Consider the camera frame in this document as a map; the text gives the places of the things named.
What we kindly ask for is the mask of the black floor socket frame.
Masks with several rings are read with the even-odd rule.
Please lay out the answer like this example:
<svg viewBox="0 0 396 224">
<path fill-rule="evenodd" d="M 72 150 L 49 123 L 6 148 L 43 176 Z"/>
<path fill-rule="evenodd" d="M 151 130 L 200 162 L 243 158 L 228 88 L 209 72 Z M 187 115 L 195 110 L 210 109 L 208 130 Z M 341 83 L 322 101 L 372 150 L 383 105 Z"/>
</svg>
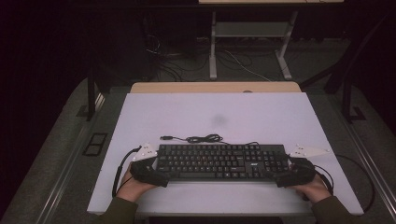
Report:
<svg viewBox="0 0 396 224">
<path fill-rule="evenodd" d="M 82 155 L 88 157 L 97 157 L 101 154 L 106 142 L 107 133 L 94 133 L 88 145 L 84 148 Z"/>
</svg>

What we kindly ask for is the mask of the wooden table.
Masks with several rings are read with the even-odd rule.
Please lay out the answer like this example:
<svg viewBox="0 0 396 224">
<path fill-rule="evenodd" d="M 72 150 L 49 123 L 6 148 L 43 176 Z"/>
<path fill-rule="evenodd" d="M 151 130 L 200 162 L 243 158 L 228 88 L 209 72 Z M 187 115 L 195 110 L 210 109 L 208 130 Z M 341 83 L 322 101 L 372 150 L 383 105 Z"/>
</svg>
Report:
<svg viewBox="0 0 396 224">
<path fill-rule="evenodd" d="M 138 82 L 131 93 L 301 92 L 295 82 Z"/>
</svg>

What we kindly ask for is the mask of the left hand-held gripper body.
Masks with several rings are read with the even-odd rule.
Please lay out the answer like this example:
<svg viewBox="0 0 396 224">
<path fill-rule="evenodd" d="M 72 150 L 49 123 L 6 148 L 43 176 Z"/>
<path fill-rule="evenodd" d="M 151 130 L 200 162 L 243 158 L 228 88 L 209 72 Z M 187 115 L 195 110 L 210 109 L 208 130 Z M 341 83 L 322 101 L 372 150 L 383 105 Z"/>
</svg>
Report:
<svg viewBox="0 0 396 224">
<path fill-rule="evenodd" d="M 133 178 L 142 183 L 158 186 L 159 180 L 155 175 L 155 170 L 152 167 L 152 164 L 156 161 L 157 156 L 158 153 L 151 146 L 151 144 L 146 143 L 141 146 L 132 158 L 130 172 Z"/>
</svg>

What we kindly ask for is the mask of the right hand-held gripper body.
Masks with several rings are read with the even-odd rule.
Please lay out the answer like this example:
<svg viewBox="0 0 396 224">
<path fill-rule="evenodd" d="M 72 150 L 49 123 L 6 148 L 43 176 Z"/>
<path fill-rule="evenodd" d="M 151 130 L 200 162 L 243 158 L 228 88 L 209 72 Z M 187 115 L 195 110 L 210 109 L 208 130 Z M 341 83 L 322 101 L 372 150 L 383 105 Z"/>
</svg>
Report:
<svg viewBox="0 0 396 224">
<path fill-rule="evenodd" d="M 297 184 L 304 185 L 310 183 L 316 175 L 319 175 L 325 185 L 329 187 L 331 183 L 328 178 L 319 173 L 315 165 L 309 160 L 309 158 L 329 153 L 329 149 L 297 144 L 289 154 L 291 162 L 290 169 L 294 175 L 297 175 Z"/>
</svg>

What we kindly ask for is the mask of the person's right hand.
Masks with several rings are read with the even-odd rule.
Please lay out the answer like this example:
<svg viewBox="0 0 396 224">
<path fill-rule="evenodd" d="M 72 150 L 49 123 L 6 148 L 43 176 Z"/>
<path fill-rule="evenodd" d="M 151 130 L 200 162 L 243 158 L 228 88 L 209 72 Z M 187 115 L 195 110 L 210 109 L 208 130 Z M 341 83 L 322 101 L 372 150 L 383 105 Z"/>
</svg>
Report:
<svg viewBox="0 0 396 224">
<path fill-rule="evenodd" d="M 332 196 L 319 175 L 315 175 L 314 179 L 307 184 L 291 186 L 291 188 L 305 195 L 311 203 L 318 203 Z"/>
</svg>

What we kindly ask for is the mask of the white board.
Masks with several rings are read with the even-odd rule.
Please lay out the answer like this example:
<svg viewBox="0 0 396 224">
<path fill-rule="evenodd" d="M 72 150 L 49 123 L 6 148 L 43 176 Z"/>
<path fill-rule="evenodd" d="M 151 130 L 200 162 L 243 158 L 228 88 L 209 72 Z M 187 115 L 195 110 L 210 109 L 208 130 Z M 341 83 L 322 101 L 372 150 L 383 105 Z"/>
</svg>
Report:
<svg viewBox="0 0 396 224">
<path fill-rule="evenodd" d="M 312 162 L 328 171 L 334 194 L 359 215 L 361 205 L 332 152 L 308 97 L 300 93 L 130 93 L 126 96 L 88 210 L 103 213 L 111 202 L 117 168 L 142 144 L 166 135 L 177 140 L 216 133 L 230 144 L 280 144 L 287 152 L 314 147 Z M 270 182 L 172 182 L 145 193 L 140 216 L 305 216 L 309 203 Z"/>
</svg>

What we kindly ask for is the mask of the black keyboard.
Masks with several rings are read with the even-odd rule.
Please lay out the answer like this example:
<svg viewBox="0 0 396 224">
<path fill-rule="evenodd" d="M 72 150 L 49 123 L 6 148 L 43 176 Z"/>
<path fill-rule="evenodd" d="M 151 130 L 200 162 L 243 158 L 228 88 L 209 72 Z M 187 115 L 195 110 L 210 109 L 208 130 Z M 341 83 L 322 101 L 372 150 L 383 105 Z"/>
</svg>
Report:
<svg viewBox="0 0 396 224">
<path fill-rule="evenodd" d="M 282 145 L 160 145 L 156 170 L 173 181 L 269 181 L 289 169 Z"/>
</svg>

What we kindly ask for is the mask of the black metal stand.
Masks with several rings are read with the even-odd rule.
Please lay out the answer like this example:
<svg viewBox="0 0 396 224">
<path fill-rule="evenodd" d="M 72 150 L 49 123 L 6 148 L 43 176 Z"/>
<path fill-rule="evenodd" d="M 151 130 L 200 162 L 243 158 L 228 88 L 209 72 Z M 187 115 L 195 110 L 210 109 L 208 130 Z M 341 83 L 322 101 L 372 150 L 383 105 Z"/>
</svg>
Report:
<svg viewBox="0 0 396 224">
<path fill-rule="evenodd" d="M 352 68 L 357 64 L 359 57 L 362 55 L 376 31 L 384 23 L 386 18 L 389 17 L 389 13 L 383 13 L 377 17 L 370 17 L 366 21 L 363 20 L 362 16 L 362 13 L 355 16 L 354 22 L 357 25 L 363 25 L 363 28 L 352 38 L 341 59 L 299 84 L 302 90 L 325 77 L 329 77 L 324 90 L 328 94 L 336 94 L 340 88 L 343 88 L 341 113 L 348 122 L 352 121 L 352 117 L 350 116 L 351 90 L 354 77 Z"/>
</svg>

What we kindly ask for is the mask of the person's left hand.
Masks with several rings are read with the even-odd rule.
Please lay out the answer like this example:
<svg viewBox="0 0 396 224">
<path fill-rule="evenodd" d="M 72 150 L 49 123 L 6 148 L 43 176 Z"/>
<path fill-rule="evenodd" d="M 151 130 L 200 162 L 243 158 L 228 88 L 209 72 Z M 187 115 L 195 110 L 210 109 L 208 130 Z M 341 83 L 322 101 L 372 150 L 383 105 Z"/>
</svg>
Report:
<svg viewBox="0 0 396 224">
<path fill-rule="evenodd" d="M 155 189 L 155 186 L 135 180 L 130 173 L 130 167 L 128 167 L 121 180 L 121 186 L 117 191 L 116 196 L 123 200 L 135 203 L 144 193 L 151 189 Z"/>
</svg>

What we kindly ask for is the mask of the white metal desk frame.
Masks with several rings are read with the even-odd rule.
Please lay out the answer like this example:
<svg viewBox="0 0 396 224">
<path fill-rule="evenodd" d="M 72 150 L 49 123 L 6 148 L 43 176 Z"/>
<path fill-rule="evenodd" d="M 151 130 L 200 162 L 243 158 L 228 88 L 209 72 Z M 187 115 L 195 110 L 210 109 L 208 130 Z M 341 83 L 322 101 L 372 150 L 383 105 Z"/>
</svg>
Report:
<svg viewBox="0 0 396 224">
<path fill-rule="evenodd" d="M 292 7 L 304 6 L 335 6 L 344 0 L 198 0 L 200 6 L 220 7 L 269 7 L 291 5 Z M 280 37 L 282 45 L 275 51 L 281 74 L 286 80 L 291 80 L 287 62 L 284 59 L 291 35 L 298 18 L 298 10 L 293 9 L 287 21 L 218 21 L 218 10 L 212 11 L 211 34 L 209 50 L 209 78 L 218 78 L 216 39 L 218 37 Z"/>
</svg>

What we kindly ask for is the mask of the aluminium floor rail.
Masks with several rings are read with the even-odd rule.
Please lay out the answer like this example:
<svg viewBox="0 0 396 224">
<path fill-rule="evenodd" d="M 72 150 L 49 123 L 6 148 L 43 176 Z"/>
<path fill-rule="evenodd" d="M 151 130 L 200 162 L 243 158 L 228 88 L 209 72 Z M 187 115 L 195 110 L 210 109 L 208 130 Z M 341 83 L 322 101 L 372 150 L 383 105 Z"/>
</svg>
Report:
<svg viewBox="0 0 396 224">
<path fill-rule="evenodd" d="M 380 170 L 375 164 L 372 156 L 369 154 L 366 145 L 364 145 L 363 141 L 360 139 L 353 124 L 349 122 L 342 114 L 341 107 L 337 102 L 337 99 L 334 96 L 330 96 L 329 102 L 331 103 L 332 108 L 335 110 L 337 117 L 346 128 L 348 136 L 354 143 L 355 153 L 360 158 L 360 161 L 365 168 L 368 176 L 373 181 L 377 194 L 381 198 L 381 201 L 384 203 L 384 205 L 387 207 L 387 210 L 391 215 L 394 224 L 396 224 L 396 195 L 392 192 L 386 179 L 380 173 Z"/>
<path fill-rule="evenodd" d="M 93 99 L 73 93 L 46 139 L 37 162 L 40 180 L 47 184 L 35 224 L 49 224 L 72 176 L 78 156 L 94 122 L 91 112 L 100 110 L 105 101 L 101 93 Z"/>
</svg>

